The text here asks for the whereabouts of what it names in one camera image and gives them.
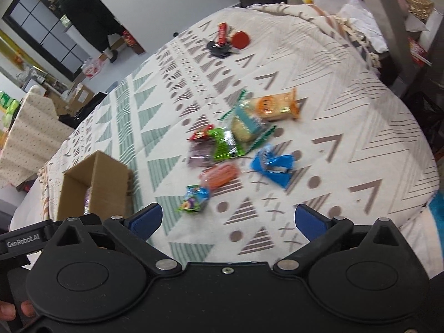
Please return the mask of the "person's left hand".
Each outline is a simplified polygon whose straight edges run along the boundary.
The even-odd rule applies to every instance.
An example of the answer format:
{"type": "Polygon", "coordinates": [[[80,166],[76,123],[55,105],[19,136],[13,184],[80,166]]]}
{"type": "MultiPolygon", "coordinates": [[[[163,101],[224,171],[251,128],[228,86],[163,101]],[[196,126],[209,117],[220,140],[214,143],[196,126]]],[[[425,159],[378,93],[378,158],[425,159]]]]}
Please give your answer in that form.
{"type": "MultiPolygon", "coordinates": [[[[28,318],[33,318],[36,313],[31,301],[24,301],[20,305],[22,314],[28,318]]],[[[0,301],[0,320],[9,322],[13,321],[17,316],[17,310],[11,303],[0,301]]]]}

